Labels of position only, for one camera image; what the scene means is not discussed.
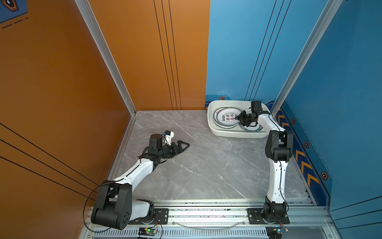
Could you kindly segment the small green rim text plate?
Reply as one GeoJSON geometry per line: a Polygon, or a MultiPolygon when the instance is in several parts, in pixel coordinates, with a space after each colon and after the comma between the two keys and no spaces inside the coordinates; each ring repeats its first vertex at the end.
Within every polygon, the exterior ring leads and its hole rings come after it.
{"type": "Polygon", "coordinates": [[[256,122],[252,122],[249,126],[239,124],[240,128],[246,132],[260,132],[263,127],[256,122]]]}

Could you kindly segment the large plate red characters circles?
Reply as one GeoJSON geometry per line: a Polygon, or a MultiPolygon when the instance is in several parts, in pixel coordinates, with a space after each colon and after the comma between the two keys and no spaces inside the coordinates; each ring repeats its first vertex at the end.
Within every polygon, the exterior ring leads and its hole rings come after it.
{"type": "Polygon", "coordinates": [[[213,119],[219,126],[233,127],[239,124],[239,120],[236,119],[240,115],[242,110],[234,107],[222,107],[215,110],[213,119]]]}

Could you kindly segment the white plate brown flower outline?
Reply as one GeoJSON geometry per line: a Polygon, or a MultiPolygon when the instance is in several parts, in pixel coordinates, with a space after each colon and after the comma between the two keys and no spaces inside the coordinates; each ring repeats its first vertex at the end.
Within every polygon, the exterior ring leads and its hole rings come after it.
{"type": "Polygon", "coordinates": [[[213,122],[215,123],[215,125],[217,125],[219,128],[224,128],[224,129],[231,129],[231,128],[234,128],[238,125],[238,123],[234,124],[234,125],[222,125],[220,124],[218,121],[217,121],[217,114],[222,111],[223,109],[225,109],[225,107],[222,107],[222,108],[217,108],[213,114],[213,122]]]}

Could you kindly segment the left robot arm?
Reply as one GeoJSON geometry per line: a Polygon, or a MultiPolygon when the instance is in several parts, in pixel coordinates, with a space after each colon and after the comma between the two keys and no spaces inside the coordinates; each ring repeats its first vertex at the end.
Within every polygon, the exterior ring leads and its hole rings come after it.
{"type": "Polygon", "coordinates": [[[149,224],[154,220],[154,203],[150,200],[133,200],[133,191],[158,165],[183,153],[190,144],[172,141],[174,133],[165,131],[152,134],[149,145],[138,156],[137,162],[121,176],[105,180],[98,186],[91,223],[111,229],[124,229],[129,222],[139,220],[149,224]]]}

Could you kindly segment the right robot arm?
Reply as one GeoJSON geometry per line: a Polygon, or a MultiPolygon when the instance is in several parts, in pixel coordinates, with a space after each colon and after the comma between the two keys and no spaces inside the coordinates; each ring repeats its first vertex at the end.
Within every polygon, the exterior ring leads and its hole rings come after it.
{"type": "Polygon", "coordinates": [[[262,217],[269,224],[288,224],[289,210],[285,197],[285,180],[288,162],[292,157],[293,133],[280,126],[272,115],[261,107],[251,107],[250,112],[242,111],[237,117],[241,125],[260,125],[268,134],[265,154],[270,163],[270,181],[262,217]]]}

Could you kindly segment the white plastic bin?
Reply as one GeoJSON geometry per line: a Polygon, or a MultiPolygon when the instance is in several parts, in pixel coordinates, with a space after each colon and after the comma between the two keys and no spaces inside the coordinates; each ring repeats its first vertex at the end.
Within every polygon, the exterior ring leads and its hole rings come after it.
{"type": "Polygon", "coordinates": [[[208,106],[207,118],[210,131],[216,136],[223,137],[235,137],[235,138],[265,138],[268,136],[265,129],[262,129],[260,132],[246,132],[237,125],[231,129],[219,128],[213,122],[213,114],[217,108],[222,107],[234,107],[240,110],[250,111],[251,103],[249,101],[233,101],[233,100],[224,100],[224,101],[212,101],[208,106]]]}

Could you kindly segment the left green circuit board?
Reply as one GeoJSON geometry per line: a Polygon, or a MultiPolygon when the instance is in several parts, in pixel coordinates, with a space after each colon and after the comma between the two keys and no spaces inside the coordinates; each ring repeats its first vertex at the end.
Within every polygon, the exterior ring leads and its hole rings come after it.
{"type": "Polygon", "coordinates": [[[156,236],[159,236],[160,233],[158,232],[157,228],[139,228],[138,229],[138,238],[139,239],[153,239],[156,236]]]}

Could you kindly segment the right circuit board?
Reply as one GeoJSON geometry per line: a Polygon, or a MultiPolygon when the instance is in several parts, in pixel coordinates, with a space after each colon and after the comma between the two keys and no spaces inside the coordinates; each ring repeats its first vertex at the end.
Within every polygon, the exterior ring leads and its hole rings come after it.
{"type": "Polygon", "coordinates": [[[280,227],[266,227],[267,236],[269,239],[281,239],[284,233],[288,233],[288,228],[280,228],[280,227]]]}

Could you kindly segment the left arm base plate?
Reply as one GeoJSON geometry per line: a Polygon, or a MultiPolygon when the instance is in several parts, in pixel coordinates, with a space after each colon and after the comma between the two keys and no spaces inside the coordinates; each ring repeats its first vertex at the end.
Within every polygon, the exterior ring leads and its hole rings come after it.
{"type": "Polygon", "coordinates": [[[129,225],[166,225],[169,219],[168,208],[154,208],[149,211],[148,215],[143,218],[137,218],[129,221],[129,225]]]}

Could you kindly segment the aluminium rail frame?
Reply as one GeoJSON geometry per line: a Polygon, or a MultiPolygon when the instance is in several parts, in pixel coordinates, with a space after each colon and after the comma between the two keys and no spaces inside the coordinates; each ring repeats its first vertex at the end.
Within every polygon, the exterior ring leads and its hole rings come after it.
{"type": "Polygon", "coordinates": [[[155,208],[168,208],[166,225],[127,225],[123,230],[107,229],[90,223],[82,239],[138,239],[138,229],[157,228],[154,239],[269,239],[266,227],[288,228],[282,239],[339,239],[334,222],[325,207],[310,198],[288,199],[290,224],[251,225],[248,208],[263,208],[262,199],[159,200],[155,208]]]}

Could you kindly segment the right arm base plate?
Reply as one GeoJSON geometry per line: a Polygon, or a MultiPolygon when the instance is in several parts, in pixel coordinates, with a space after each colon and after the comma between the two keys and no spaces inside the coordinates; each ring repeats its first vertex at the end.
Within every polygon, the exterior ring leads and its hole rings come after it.
{"type": "Polygon", "coordinates": [[[263,208],[248,208],[247,216],[251,225],[276,225],[279,223],[282,223],[283,225],[290,224],[289,217],[285,210],[275,210],[274,212],[269,210],[268,212],[265,212],[263,208]]]}

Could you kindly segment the right aluminium corner post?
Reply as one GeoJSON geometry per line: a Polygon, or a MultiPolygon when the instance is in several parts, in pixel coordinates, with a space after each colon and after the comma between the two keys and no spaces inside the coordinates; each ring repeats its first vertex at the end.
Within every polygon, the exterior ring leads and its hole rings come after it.
{"type": "Polygon", "coordinates": [[[316,49],[324,33],[326,32],[328,26],[330,25],[332,19],[337,13],[342,2],[343,0],[330,0],[326,3],[300,55],[298,56],[290,74],[288,75],[283,87],[281,88],[272,106],[271,114],[273,117],[276,116],[277,112],[281,108],[283,102],[285,101],[291,89],[293,88],[295,82],[297,81],[299,75],[301,74],[302,70],[304,69],[305,65],[310,59],[312,53],[316,49]]]}

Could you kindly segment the aluminium corner post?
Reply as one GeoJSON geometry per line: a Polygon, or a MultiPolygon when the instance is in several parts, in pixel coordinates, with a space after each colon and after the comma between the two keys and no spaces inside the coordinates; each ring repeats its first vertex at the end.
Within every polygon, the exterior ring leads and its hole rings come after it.
{"type": "Polygon", "coordinates": [[[90,2],[85,0],[75,0],[75,3],[84,19],[88,30],[90,31],[92,38],[107,66],[110,75],[112,76],[114,83],[129,111],[129,113],[135,117],[137,110],[133,104],[132,98],[128,92],[122,75],[118,69],[118,66],[113,58],[110,48],[106,42],[100,25],[96,19],[96,16],[91,8],[90,2]]]}
{"type": "Polygon", "coordinates": [[[304,69],[305,65],[310,59],[312,53],[316,49],[324,33],[326,32],[328,26],[330,25],[332,19],[337,13],[342,2],[343,0],[330,0],[326,3],[300,55],[298,56],[290,74],[288,75],[283,87],[281,88],[272,106],[271,114],[273,117],[276,116],[277,112],[281,108],[283,102],[285,101],[291,89],[293,88],[295,82],[297,81],[299,75],[301,74],[302,70],[304,69]]]}

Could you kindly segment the left aluminium corner post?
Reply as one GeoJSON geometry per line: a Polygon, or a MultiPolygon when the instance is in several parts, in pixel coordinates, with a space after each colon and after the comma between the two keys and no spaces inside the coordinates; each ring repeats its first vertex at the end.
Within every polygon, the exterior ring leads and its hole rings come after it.
{"type": "Polygon", "coordinates": [[[128,92],[122,75],[118,69],[118,66],[113,58],[110,48],[106,42],[100,25],[96,19],[96,16],[91,8],[90,2],[85,0],[75,0],[75,3],[84,19],[88,30],[90,31],[92,38],[107,66],[110,75],[112,76],[114,83],[129,111],[129,113],[135,117],[137,110],[133,104],[132,98],[128,92]]]}

